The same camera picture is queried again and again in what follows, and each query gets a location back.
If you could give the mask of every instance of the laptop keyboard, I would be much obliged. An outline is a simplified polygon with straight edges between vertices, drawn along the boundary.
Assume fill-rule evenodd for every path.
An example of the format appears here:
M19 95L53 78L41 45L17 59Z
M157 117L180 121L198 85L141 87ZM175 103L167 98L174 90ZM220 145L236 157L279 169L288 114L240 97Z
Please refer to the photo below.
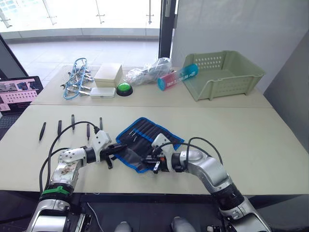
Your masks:
M20 115L2 116L2 118L0 118L0 129L10 128L19 118L19 116Z

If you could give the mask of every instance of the floor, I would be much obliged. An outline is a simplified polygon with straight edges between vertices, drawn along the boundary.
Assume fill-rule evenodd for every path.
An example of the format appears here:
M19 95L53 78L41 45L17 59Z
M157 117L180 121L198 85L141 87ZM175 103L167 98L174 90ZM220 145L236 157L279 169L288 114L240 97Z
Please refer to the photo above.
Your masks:
M40 43L11 43L9 47L30 76L39 76L43 86L63 65L87 58L89 65L106 62L123 66L143 67L158 57L158 41L68 41Z

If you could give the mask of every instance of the white table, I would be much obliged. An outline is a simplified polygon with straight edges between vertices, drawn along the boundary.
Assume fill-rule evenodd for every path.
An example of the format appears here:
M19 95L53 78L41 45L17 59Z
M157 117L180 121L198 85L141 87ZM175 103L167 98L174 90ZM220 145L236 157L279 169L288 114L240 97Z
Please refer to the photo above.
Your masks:
M99 67L90 67L95 76ZM214 98L212 101L195 101L183 83L178 83L166 91L159 90L156 84L133 87L133 94L128 97L118 95L113 99L93 99L89 96L76 97L65 100L64 90L60 87L68 81L68 72L71 66L64 66L59 73L48 83L44 90L32 103L35 105L105 105L105 106L146 106L146 107L254 107L272 108L266 98L256 89L246 96L244 94ZM123 77L128 69L124 67Z
M57 134L57 122L98 124L115 137L144 116L188 140L209 139L222 154L226 170L243 194L304 194L309 191L309 157L292 131L272 108L123 107L31 105L0 141L0 189L39 190L39 171ZM42 141L39 133L47 122ZM203 146L211 155L211 147ZM86 125L67 131L55 149L90 145ZM57 158L52 158L52 170ZM138 174L119 160L109 170L106 163L81 169L76 192L207 194L197 177L181 173Z

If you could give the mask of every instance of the white wall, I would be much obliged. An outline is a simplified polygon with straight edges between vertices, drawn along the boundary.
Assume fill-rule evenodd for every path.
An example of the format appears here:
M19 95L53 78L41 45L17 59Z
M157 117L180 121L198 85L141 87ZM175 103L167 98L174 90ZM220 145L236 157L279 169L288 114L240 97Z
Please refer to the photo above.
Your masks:
M237 50L266 71L264 92L309 28L309 0L179 0L172 61Z

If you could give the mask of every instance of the plastic basket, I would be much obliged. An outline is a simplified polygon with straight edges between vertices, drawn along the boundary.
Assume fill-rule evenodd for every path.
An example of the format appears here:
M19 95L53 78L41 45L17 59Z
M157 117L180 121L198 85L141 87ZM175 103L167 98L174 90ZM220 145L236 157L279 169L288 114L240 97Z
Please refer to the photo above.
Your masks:
M184 80L195 101L216 97L249 94L265 71L237 51L189 54L183 66L195 63L196 77Z

